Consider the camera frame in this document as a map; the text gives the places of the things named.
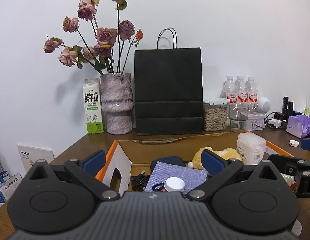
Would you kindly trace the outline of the white capped small bottle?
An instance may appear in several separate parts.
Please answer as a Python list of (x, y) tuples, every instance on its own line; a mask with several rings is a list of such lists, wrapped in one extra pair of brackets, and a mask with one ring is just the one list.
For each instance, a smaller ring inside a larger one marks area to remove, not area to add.
[(170, 177), (164, 183), (163, 192), (183, 192), (185, 188), (184, 180), (178, 177)]

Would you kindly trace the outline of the small white round lid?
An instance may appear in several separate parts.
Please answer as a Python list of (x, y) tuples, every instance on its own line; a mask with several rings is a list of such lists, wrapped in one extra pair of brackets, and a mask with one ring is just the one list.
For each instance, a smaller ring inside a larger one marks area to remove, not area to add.
[(297, 140), (290, 140), (289, 141), (289, 145), (292, 147), (298, 147), (299, 146), (299, 142)]

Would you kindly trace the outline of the yellow white plush toy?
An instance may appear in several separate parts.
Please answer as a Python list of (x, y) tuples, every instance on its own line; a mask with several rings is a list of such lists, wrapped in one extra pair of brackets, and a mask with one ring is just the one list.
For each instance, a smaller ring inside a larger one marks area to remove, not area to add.
[(215, 151), (211, 147), (204, 147), (200, 148), (197, 153), (192, 158), (192, 161), (187, 164), (188, 168), (194, 168), (198, 170), (205, 170), (205, 168), (202, 166), (201, 162), (201, 155), (204, 150), (210, 150), (213, 153), (217, 154), (219, 157), (223, 158), (224, 160), (228, 159), (239, 159), (242, 160), (242, 157), (237, 153), (237, 151), (233, 148), (226, 148), (221, 151)]

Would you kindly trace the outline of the purple tissue pack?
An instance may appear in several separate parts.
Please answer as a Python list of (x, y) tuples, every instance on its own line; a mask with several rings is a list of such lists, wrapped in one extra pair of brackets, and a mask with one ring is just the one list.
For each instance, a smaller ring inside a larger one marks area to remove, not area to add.
[(306, 115), (289, 116), (286, 131), (299, 139), (309, 136), (310, 118)]

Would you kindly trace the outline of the orange white cardboard box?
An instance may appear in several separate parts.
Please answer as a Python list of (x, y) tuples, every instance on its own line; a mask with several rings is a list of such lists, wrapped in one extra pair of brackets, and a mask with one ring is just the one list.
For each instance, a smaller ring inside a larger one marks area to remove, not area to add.
[(117, 191), (123, 194), (128, 190), (130, 176), (142, 169), (149, 170), (153, 160), (179, 156), (188, 163), (205, 146), (210, 146), (213, 150), (236, 148), (239, 134), (240, 132), (224, 132), (159, 140), (115, 140), (106, 153), (104, 167), (95, 178), (109, 186), (114, 171), (118, 170), (121, 182)]

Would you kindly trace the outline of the dark blue pouch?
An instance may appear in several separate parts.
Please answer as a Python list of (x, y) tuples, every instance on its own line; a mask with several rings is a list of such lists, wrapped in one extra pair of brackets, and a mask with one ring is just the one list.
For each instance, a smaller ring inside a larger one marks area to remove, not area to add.
[(151, 173), (153, 172), (157, 162), (185, 167), (185, 163), (181, 157), (178, 157), (178, 156), (163, 157), (163, 158), (155, 159), (154, 161), (151, 162), (150, 164)]

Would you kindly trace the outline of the white power adapter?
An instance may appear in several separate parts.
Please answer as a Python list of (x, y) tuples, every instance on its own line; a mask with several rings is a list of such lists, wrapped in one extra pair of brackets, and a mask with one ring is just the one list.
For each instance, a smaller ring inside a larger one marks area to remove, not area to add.
[(277, 128), (280, 128), (280, 127), (281, 127), (282, 121), (277, 120), (277, 119), (270, 119), (270, 120), (268, 120), (268, 125), (269, 125), (270, 127), (272, 127), (272, 128), (277, 129)]

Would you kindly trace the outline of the white cotton swab box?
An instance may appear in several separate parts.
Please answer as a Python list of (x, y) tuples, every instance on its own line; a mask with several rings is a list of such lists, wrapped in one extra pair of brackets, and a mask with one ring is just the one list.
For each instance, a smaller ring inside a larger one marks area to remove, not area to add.
[(240, 133), (236, 150), (244, 165), (258, 165), (266, 150), (266, 140), (254, 133)]

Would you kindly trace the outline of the clear container of seeds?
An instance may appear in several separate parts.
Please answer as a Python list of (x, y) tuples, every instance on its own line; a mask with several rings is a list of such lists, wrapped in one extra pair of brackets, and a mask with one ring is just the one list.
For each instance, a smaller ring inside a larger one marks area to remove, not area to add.
[(228, 100), (214, 98), (203, 100), (203, 130), (206, 132), (223, 131), (227, 124)]

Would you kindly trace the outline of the empty glass jar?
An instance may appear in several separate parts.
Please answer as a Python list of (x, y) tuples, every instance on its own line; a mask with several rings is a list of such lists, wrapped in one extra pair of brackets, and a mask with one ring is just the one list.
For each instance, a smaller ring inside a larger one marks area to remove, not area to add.
[(249, 104), (237, 102), (229, 104), (229, 119), (231, 131), (242, 131), (248, 119)]

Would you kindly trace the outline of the white round speaker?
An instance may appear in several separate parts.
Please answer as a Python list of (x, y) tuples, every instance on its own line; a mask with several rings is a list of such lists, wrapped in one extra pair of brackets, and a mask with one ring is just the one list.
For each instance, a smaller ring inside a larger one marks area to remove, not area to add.
[(270, 108), (271, 106), (268, 98), (265, 97), (258, 98), (256, 107), (257, 112), (266, 114), (270, 111)]

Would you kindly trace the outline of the white tin box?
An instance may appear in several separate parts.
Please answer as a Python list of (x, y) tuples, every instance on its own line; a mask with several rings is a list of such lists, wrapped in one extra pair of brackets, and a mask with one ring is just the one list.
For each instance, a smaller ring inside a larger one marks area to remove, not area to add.
[(266, 114), (254, 112), (248, 113), (248, 119), (244, 123), (244, 129), (247, 131), (261, 131), (265, 128), (264, 120)]

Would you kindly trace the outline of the water bottle middle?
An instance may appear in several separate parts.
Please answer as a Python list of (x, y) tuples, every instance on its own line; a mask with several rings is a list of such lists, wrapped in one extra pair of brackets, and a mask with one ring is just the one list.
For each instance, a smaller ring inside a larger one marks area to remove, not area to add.
[(248, 92), (246, 88), (246, 84), (244, 82), (243, 76), (238, 76), (235, 81), (235, 86), (237, 88), (237, 101), (238, 102), (247, 102), (248, 100)]

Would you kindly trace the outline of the water bottle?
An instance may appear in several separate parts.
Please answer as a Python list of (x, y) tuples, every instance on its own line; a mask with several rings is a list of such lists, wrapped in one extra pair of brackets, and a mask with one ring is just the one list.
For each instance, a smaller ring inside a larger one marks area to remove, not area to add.
[(257, 103), (258, 101), (258, 86), (255, 82), (254, 77), (248, 77), (246, 82), (246, 89), (248, 94), (248, 101), (250, 103)]
[(227, 75), (226, 81), (223, 83), (223, 88), (221, 92), (221, 98), (226, 98), (230, 103), (237, 102), (237, 87), (234, 82), (233, 76)]
[(248, 92), (246, 88), (246, 84), (244, 82), (243, 76), (238, 76), (235, 81), (235, 86), (237, 88), (237, 101), (238, 102), (247, 102), (248, 100)]

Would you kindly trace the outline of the water bottle right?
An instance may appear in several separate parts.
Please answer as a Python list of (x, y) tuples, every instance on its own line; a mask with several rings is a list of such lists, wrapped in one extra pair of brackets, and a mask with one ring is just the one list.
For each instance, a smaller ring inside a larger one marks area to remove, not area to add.
[(258, 101), (258, 86), (255, 82), (254, 77), (248, 77), (246, 82), (246, 89), (248, 94), (248, 101), (250, 103), (257, 103)]

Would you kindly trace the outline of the purple marbled ceramic vase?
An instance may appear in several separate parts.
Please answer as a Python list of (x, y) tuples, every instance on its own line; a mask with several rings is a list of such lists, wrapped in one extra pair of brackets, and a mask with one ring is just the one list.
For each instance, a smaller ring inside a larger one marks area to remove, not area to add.
[(131, 132), (134, 107), (131, 74), (101, 75), (99, 88), (107, 132), (113, 135)]

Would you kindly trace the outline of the white green milk carton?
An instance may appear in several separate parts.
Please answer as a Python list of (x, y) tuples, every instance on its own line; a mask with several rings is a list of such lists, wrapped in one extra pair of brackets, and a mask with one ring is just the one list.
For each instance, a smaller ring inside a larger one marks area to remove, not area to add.
[(83, 102), (88, 134), (103, 133), (99, 78), (85, 79)]

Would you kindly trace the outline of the water bottle left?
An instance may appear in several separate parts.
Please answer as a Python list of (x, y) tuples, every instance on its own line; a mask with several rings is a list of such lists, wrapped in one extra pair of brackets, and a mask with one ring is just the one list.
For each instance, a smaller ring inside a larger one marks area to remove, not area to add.
[(226, 98), (230, 103), (237, 102), (237, 87), (234, 82), (233, 76), (227, 75), (226, 81), (223, 83), (223, 88), (221, 92), (221, 98)]

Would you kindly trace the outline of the blue white leaflets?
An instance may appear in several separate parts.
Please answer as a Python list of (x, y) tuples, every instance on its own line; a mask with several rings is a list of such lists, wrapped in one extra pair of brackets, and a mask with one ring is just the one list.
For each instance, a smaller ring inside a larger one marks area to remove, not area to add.
[(0, 203), (5, 203), (13, 195), (21, 181), (22, 176), (19, 173), (12, 177), (7, 171), (0, 173)]

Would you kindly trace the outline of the black paper shopping bag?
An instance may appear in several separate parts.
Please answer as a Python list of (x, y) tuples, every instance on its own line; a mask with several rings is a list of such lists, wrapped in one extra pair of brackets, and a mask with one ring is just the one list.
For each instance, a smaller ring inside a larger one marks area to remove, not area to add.
[(136, 133), (164, 135), (200, 133), (203, 126), (201, 49), (135, 51), (134, 91)]

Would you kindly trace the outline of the dried pink rose bouquet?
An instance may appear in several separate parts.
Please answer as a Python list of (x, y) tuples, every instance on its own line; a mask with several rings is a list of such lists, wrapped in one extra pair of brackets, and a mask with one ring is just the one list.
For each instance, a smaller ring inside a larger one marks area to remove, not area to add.
[[(98, 74), (103, 70), (108, 74), (123, 74), (130, 50), (137, 47), (143, 39), (141, 29), (135, 29), (129, 20), (120, 20), (120, 12), (128, 6), (127, 0), (111, 0), (114, 2), (117, 15), (115, 28), (102, 28), (98, 26), (96, 14), (100, 0), (80, 0), (77, 17), (65, 17), (62, 23), (66, 33), (77, 33), (83, 46), (67, 46), (62, 39), (48, 37), (44, 43), (43, 51), (47, 54), (62, 48), (58, 61), (64, 66), (77, 66), (82, 69), (84, 64), (90, 64)], [(96, 39), (94, 46), (89, 46), (79, 31), (79, 21), (90, 22)]]

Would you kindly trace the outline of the white booklet on wall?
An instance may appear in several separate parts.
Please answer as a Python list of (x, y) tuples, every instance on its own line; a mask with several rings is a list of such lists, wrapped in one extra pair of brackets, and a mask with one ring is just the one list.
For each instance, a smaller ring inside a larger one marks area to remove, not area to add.
[(44, 159), (48, 163), (55, 159), (53, 151), (49, 149), (24, 145), (18, 145), (17, 148), (26, 172), (28, 172), (39, 159)]

